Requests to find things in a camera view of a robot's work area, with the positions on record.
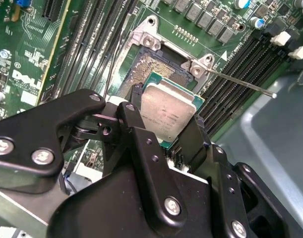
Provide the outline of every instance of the metal bracket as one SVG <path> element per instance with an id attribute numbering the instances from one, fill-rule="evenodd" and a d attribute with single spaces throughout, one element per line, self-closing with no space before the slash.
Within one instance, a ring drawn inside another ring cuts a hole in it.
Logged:
<path id="1" fill-rule="evenodd" d="M 187 62 L 183 63 L 181 67 L 189 71 L 195 77 L 198 84 L 193 89 L 193 92 L 199 93 L 203 85 L 208 80 L 209 72 L 206 71 L 206 68 L 213 67 L 215 60 L 214 55 L 206 54 L 202 58 L 196 59 L 185 50 L 158 34 L 158 25 L 158 18 L 154 15 L 150 15 L 130 33 L 129 38 L 117 60 L 115 71 L 120 69 L 121 64 L 132 45 L 145 46 L 153 51 L 160 50 L 161 45 L 165 45 L 187 59 Z"/>

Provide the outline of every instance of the white label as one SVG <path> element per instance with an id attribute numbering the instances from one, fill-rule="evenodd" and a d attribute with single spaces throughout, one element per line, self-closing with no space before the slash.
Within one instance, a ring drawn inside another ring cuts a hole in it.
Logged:
<path id="1" fill-rule="evenodd" d="M 31 93 L 28 93 L 27 91 L 23 91 L 21 95 L 21 101 L 23 103 L 30 104 L 32 106 L 35 106 L 37 103 L 38 97 L 36 95 L 33 95 Z"/>
<path id="2" fill-rule="evenodd" d="M 10 92 L 10 86 L 7 85 L 5 88 L 4 88 L 4 92 L 5 93 L 9 93 Z"/>

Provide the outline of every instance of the silver metal plate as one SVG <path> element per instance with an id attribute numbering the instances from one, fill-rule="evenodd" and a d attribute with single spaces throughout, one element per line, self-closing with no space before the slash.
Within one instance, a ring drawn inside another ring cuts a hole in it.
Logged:
<path id="1" fill-rule="evenodd" d="M 149 83 L 141 98 L 141 116 L 147 130 L 173 142 L 196 112 L 194 96 L 162 80 Z"/>

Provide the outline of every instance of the ram slot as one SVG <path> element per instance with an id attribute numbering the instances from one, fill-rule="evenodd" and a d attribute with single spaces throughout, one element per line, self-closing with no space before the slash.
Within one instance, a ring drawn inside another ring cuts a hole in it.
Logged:
<path id="1" fill-rule="evenodd" d="M 73 80 L 73 78 L 69 78 L 68 76 L 70 75 L 70 72 L 74 66 L 78 51 L 81 47 L 86 31 L 90 25 L 90 21 L 94 13 L 96 3 L 98 1 L 99 0 L 88 0 L 85 3 L 82 16 L 78 21 L 77 27 L 75 28 L 75 34 L 73 35 L 73 38 L 70 42 L 62 67 L 56 79 L 56 84 L 54 86 L 55 97 L 60 96 L 66 85 Z"/>

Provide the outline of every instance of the chip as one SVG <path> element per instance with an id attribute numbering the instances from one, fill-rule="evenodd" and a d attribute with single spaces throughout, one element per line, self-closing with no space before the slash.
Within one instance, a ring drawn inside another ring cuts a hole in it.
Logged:
<path id="1" fill-rule="evenodd" d="M 229 27 L 232 27 L 235 22 L 236 22 L 236 18 L 235 17 L 231 17 L 231 19 L 227 22 L 227 25 Z"/>
<path id="2" fill-rule="evenodd" d="M 283 4 L 279 9 L 278 9 L 278 13 L 282 16 L 286 15 L 289 11 L 289 7 L 285 4 Z"/>
<path id="3" fill-rule="evenodd" d="M 256 16 L 259 16 L 261 18 L 264 18 L 268 13 L 268 7 L 265 5 L 261 5 L 257 11 L 256 11 Z"/>
<path id="4" fill-rule="evenodd" d="M 221 9 L 221 10 L 219 11 L 219 13 L 216 15 L 216 18 L 222 20 L 223 17 L 225 16 L 225 14 L 226 14 L 226 11 L 223 10 L 223 9 Z"/>
<path id="5" fill-rule="evenodd" d="M 186 9 L 189 2 L 190 0 L 178 0 L 174 9 L 178 12 L 183 12 Z"/>
<path id="6" fill-rule="evenodd" d="M 201 12 L 200 6 L 197 4 L 193 4 L 190 7 L 190 10 L 185 17 L 191 21 L 195 21 L 198 15 L 200 14 L 200 12 Z"/>
<path id="7" fill-rule="evenodd" d="M 299 21 L 297 21 L 297 23 L 295 24 L 295 27 L 298 30 L 301 30 L 303 28 L 303 19 L 299 19 Z"/>
<path id="8" fill-rule="evenodd" d="M 267 4 L 268 6 L 273 2 L 274 0 L 266 0 L 265 4 Z"/>
<path id="9" fill-rule="evenodd" d="M 199 27 L 202 27 L 204 29 L 206 29 L 208 27 L 208 25 L 210 24 L 211 20 L 212 20 L 213 16 L 210 15 L 209 13 L 205 12 L 202 17 L 200 18 L 199 22 L 197 23 L 197 25 Z"/>
<path id="10" fill-rule="evenodd" d="M 209 29 L 209 33 L 213 36 L 216 36 L 222 29 L 223 23 L 216 20 Z"/>
<path id="11" fill-rule="evenodd" d="M 216 3 L 213 1 L 210 1 L 209 4 L 206 7 L 207 11 L 212 11 L 212 9 L 216 6 Z"/>
<path id="12" fill-rule="evenodd" d="M 231 37 L 233 36 L 234 33 L 228 27 L 225 27 L 225 29 L 223 29 L 222 32 L 223 33 L 220 34 L 220 37 L 218 39 L 219 39 L 220 42 L 222 42 L 222 43 L 225 44 L 225 43 L 227 43 L 231 39 Z"/>

